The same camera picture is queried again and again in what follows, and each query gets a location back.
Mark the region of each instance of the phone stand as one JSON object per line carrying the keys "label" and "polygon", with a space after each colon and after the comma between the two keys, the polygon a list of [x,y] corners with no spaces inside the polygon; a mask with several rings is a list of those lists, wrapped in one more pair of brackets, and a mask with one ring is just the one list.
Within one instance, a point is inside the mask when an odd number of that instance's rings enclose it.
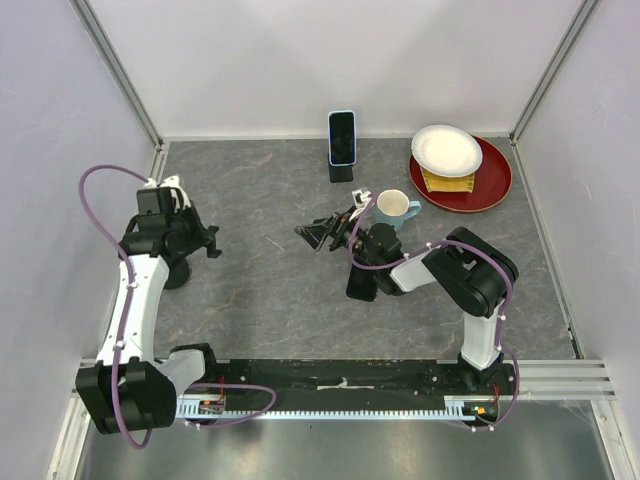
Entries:
{"label": "phone stand", "polygon": [[353,182],[353,165],[331,165],[329,154],[327,154],[327,164],[329,165],[329,180],[331,183]]}

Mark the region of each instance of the white plate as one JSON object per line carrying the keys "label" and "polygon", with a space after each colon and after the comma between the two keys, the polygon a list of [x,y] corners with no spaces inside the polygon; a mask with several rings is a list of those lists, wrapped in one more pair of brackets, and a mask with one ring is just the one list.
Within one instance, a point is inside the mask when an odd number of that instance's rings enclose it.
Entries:
{"label": "white plate", "polygon": [[420,166],[441,177],[471,175],[482,164],[482,149],[464,130],[431,125],[413,137],[411,151]]}

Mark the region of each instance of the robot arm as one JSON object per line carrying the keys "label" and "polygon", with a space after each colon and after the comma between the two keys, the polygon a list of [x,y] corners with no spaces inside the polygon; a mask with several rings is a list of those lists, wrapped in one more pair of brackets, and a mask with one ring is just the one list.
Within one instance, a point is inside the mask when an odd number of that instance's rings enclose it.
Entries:
{"label": "robot arm", "polygon": [[[120,262],[120,282],[107,338],[96,364],[78,371],[76,389],[98,431],[119,431],[111,403],[110,376],[118,368],[121,411],[130,431],[167,427],[173,423],[176,399],[215,362],[207,344],[172,350],[164,363],[153,355],[153,334],[163,289],[184,285],[190,276],[186,257],[200,248],[216,258],[217,227],[205,228],[195,205],[177,176],[161,185],[148,183],[137,193],[138,214],[131,219],[120,245],[135,272],[129,284]],[[122,339],[120,364],[113,365],[120,318],[127,290],[134,288]]]}
{"label": "robot arm", "polygon": [[[316,251],[328,238],[333,239],[330,251],[348,248],[352,235],[355,235],[354,257],[361,265],[384,266],[403,259],[402,243],[390,225],[378,223],[368,230],[353,231],[355,219],[364,211],[371,195],[363,190],[356,190],[352,195],[355,206],[351,209],[296,227],[295,232]],[[447,239],[475,247],[498,263],[512,284],[517,280],[519,273],[515,264],[466,228],[455,229]],[[481,257],[444,246],[386,269],[370,271],[353,265],[347,295],[373,301],[378,289],[387,295],[399,296],[434,282],[442,285],[464,311],[464,343],[460,356],[476,379],[481,379],[502,360],[494,342],[498,308],[506,294],[506,285],[500,274]]]}

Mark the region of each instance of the wall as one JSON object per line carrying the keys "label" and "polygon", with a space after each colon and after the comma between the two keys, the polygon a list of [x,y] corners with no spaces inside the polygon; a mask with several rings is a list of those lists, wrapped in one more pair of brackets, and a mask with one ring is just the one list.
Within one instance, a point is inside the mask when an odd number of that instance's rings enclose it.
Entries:
{"label": "wall", "polygon": [[579,0],[92,0],[165,136],[515,124]]}
{"label": "wall", "polygon": [[[97,163],[148,172],[151,145],[65,0],[0,14],[0,478],[44,478],[83,355],[95,355],[117,259],[85,218],[77,181]],[[110,229],[135,181],[89,197]]]}
{"label": "wall", "polygon": [[605,360],[640,445],[640,4],[600,2],[521,152],[578,338]]}

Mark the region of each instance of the gray stone surface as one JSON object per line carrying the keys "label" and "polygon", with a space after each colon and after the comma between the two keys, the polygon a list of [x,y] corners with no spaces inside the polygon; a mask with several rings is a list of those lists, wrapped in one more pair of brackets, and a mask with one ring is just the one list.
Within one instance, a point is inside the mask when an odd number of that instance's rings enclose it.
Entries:
{"label": "gray stone surface", "polygon": [[[491,139],[514,165],[506,139]],[[209,342],[219,358],[455,358],[462,312],[438,285],[374,303],[347,298],[347,252],[314,253],[293,233],[333,211],[350,192],[398,188],[412,200],[410,140],[358,143],[355,181],[331,184],[323,140],[173,143],[165,174],[180,174],[205,224],[218,225],[216,260],[190,257],[190,283],[165,292],[156,326],[157,355]],[[562,314],[521,179],[487,212],[444,212],[423,200],[400,237],[405,251],[466,226],[518,265],[503,342],[521,358],[572,358]]]}

